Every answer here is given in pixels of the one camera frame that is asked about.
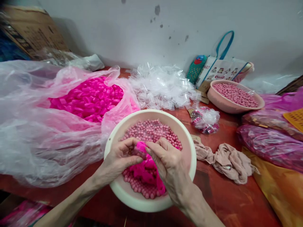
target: fingernail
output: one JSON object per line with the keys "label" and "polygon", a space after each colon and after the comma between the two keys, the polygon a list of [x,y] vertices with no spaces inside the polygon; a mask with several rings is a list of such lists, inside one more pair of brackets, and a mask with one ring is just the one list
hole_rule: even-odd
{"label": "fingernail", "polygon": [[136,159],[136,162],[137,162],[137,163],[141,163],[141,162],[143,162],[143,159],[142,159],[142,158],[137,158],[137,159]]}
{"label": "fingernail", "polygon": [[151,150],[148,147],[145,147],[146,152],[151,155]]}

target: bowl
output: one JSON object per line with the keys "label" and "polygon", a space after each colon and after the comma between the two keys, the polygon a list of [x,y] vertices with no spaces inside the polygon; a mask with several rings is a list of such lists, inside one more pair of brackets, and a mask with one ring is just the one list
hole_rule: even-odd
{"label": "bowl", "polygon": [[[186,171],[188,171],[190,179],[193,178],[196,173],[197,157],[196,150],[186,127],[173,115],[160,111],[160,110],[140,110],[134,112],[125,117],[112,131],[108,138],[104,158],[111,150],[111,147],[118,143],[119,139],[124,136],[125,131],[134,125],[138,121],[155,120],[159,119],[163,124],[171,127],[172,131],[178,136],[178,139],[182,143],[182,158],[185,161]],[[121,174],[116,180],[110,184],[114,194],[127,206],[134,210],[141,212],[157,212],[165,210],[172,206],[172,201],[166,192],[163,196],[156,197],[155,199],[146,199],[141,193],[134,192],[130,186],[130,183],[124,181],[124,177]]]}
{"label": "bowl", "polygon": [[[235,85],[236,87],[240,88],[241,90],[243,90],[249,94],[252,94],[252,96],[255,98],[256,102],[258,103],[258,107],[251,108],[251,107],[245,107],[245,106],[239,105],[237,103],[234,103],[233,101],[225,98],[223,95],[221,95],[219,92],[217,92],[213,88],[214,84],[233,84],[233,85]],[[218,107],[220,110],[227,112],[229,114],[240,114],[240,113],[244,113],[244,112],[250,111],[250,110],[258,110],[258,109],[263,108],[265,105],[265,102],[260,95],[258,95],[254,91],[250,90],[249,88],[247,88],[237,82],[230,81],[230,80],[213,80],[211,82],[211,87],[207,93],[207,97],[208,97],[209,101],[211,101],[216,107]]]}

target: red table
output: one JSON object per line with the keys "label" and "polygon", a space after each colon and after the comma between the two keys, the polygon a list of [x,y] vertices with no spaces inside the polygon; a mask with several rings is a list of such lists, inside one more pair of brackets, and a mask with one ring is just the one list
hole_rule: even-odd
{"label": "red table", "polygon": [[[128,76],[125,69],[121,69],[121,77]],[[218,110],[211,103],[208,107]],[[241,144],[236,136],[240,116],[220,111],[219,131],[212,135],[204,135],[190,125],[190,117],[186,109],[167,112],[178,118],[191,134],[200,136],[202,143],[211,147],[213,151],[216,151],[221,143],[228,143],[241,150]],[[69,182],[49,189],[26,188],[18,184],[11,176],[0,175],[0,189],[33,201],[56,206],[90,177],[101,163],[102,161],[91,164]],[[226,227],[281,226],[253,177],[248,178],[247,184],[237,185],[218,173],[208,163],[197,161],[194,183],[201,189],[206,201]],[[126,218],[126,226],[132,227],[194,226],[176,207],[157,213],[135,211],[120,202],[109,186],[97,193],[79,215],[113,226],[124,226]]]}

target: blue handle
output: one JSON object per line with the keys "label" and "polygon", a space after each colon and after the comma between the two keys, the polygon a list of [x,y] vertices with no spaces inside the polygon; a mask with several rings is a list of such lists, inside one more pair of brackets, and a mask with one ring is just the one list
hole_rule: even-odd
{"label": "blue handle", "polygon": [[220,40],[220,42],[219,42],[219,44],[218,44],[218,46],[217,46],[217,48],[216,48],[216,53],[217,53],[217,57],[218,57],[220,45],[222,44],[223,40],[225,39],[225,37],[226,37],[229,33],[231,33],[231,38],[230,38],[230,40],[229,40],[229,42],[228,42],[228,44],[227,44],[227,47],[225,48],[225,50],[224,50],[223,53],[221,54],[220,60],[223,60],[223,59],[225,58],[225,55],[227,54],[227,52],[228,52],[228,50],[229,50],[229,48],[230,48],[230,45],[231,45],[231,43],[232,43],[233,40],[234,40],[235,32],[234,32],[234,31],[229,31],[229,32],[227,32],[227,33],[222,37],[222,39]]}

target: hand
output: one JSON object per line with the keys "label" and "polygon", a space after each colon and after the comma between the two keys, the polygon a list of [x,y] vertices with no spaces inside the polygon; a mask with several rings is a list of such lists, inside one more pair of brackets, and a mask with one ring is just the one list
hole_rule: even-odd
{"label": "hand", "polygon": [[115,180],[127,167],[139,164],[143,161],[138,156],[128,156],[129,150],[132,150],[139,140],[128,138],[115,144],[102,165],[92,176],[95,187],[101,189]]}
{"label": "hand", "polygon": [[147,153],[157,165],[162,179],[173,203],[182,209],[191,196],[192,181],[185,168],[181,151],[171,145],[165,138],[156,143],[146,142]]}

